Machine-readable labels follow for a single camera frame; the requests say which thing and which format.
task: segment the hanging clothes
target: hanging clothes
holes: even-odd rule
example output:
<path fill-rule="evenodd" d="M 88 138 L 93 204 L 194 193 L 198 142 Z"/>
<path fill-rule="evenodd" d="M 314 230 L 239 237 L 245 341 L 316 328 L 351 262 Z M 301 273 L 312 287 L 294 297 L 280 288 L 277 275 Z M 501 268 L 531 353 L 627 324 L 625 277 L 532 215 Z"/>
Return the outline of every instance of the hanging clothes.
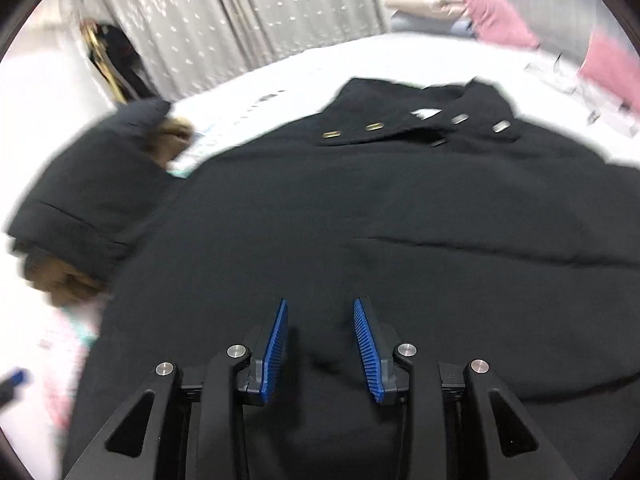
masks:
<path fill-rule="evenodd" d="M 118 27 L 94 20 L 81 23 L 89 60 L 106 79 L 114 98 L 127 103 L 155 97 L 138 72 L 143 71 L 140 56 Z"/>
<path fill-rule="evenodd" d="M 363 294 L 428 358 L 490 362 L 578 478 L 610 478 L 640 431 L 638 386 L 614 390 L 640 370 L 640 174 L 515 118 L 491 86 L 351 80 L 203 163 L 149 225 L 63 472 L 158 363 L 206 364 L 279 298 L 288 357 L 274 402 L 246 414 L 252 478 L 392 477 L 397 421 L 353 333 Z"/>
<path fill-rule="evenodd" d="M 171 101 L 319 46 L 385 31 L 381 0 L 71 0 L 117 23 Z"/>

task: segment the beige pillow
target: beige pillow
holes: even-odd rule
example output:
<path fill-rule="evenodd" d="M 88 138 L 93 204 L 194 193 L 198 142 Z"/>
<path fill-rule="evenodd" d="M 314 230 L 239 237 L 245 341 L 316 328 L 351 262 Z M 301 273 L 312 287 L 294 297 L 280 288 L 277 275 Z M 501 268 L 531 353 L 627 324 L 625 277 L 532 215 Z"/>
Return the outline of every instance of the beige pillow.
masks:
<path fill-rule="evenodd" d="M 385 0 L 385 7 L 420 18 L 440 20 L 459 18 L 466 11 L 465 0 Z"/>

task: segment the wall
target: wall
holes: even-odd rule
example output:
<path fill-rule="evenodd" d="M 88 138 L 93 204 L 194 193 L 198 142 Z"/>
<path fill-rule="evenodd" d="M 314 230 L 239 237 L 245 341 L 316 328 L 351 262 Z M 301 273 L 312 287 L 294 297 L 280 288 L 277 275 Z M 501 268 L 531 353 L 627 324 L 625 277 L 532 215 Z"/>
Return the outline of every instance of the wall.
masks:
<path fill-rule="evenodd" d="M 2 230 L 43 164 L 111 109 L 70 30 L 24 28 L 0 62 Z M 0 426 L 36 480 L 56 478 L 56 450 L 44 408 L 40 341 L 50 307 L 18 277 L 18 259 L 0 235 L 0 377 L 25 367 L 34 381 L 0 414 Z"/>

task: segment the metal screw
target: metal screw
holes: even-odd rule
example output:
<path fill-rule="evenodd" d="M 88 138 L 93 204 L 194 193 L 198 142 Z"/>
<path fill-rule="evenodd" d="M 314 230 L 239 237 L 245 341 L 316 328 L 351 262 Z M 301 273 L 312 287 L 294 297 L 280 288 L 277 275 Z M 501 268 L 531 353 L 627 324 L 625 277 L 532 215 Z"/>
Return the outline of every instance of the metal screw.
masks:
<path fill-rule="evenodd" d="M 156 374 L 158 375 L 169 375 L 174 371 L 174 366 L 171 363 L 160 363 L 156 367 Z"/>
<path fill-rule="evenodd" d="M 229 357 L 233 357 L 234 359 L 238 359 L 246 354 L 246 348 L 242 345 L 231 345 L 226 349 L 226 354 Z"/>
<path fill-rule="evenodd" d="M 489 371 L 489 363 L 482 361 L 482 359 L 476 359 L 471 361 L 471 369 L 477 374 L 485 374 Z"/>
<path fill-rule="evenodd" d="M 411 343 L 402 343 L 398 345 L 398 353 L 404 357 L 413 357 L 418 352 L 418 349 Z"/>

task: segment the pink pillow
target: pink pillow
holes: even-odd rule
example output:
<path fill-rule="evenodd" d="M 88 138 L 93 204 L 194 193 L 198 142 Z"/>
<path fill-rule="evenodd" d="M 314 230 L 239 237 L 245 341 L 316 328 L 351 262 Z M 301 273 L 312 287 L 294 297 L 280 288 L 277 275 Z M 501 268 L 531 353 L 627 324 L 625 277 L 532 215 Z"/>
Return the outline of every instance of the pink pillow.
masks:
<path fill-rule="evenodd" d="M 592 32 L 578 75 L 590 79 L 640 112 L 640 61 L 611 38 Z"/>
<path fill-rule="evenodd" d="M 465 0 L 466 15 L 478 40 L 507 46 L 537 48 L 540 42 L 507 0 Z"/>

